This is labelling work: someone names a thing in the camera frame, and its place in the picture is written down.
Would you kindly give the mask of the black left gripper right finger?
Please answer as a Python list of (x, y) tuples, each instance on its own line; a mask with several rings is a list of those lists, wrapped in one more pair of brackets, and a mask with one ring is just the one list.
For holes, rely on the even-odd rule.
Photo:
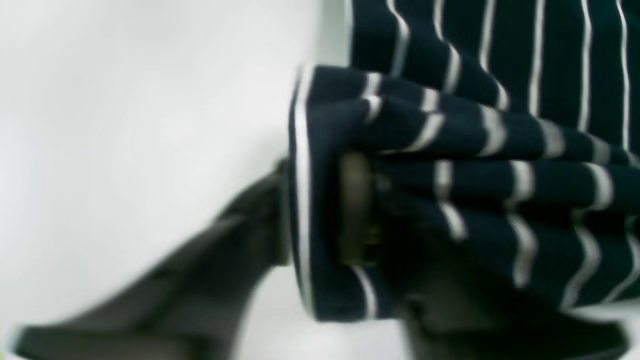
[(390, 287), (416, 360), (619, 360), (617, 321), (561, 314), (516, 292), (402, 199), (366, 155), (338, 160), (340, 259)]

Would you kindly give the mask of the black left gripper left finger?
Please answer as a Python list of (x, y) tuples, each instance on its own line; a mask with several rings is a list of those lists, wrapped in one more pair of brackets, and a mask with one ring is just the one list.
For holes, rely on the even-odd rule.
[(207, 228), (103, 303), (19, 330), (28, 360), (229, 360), (263, 277), (290, 260), (288, 167), (240, 192)]

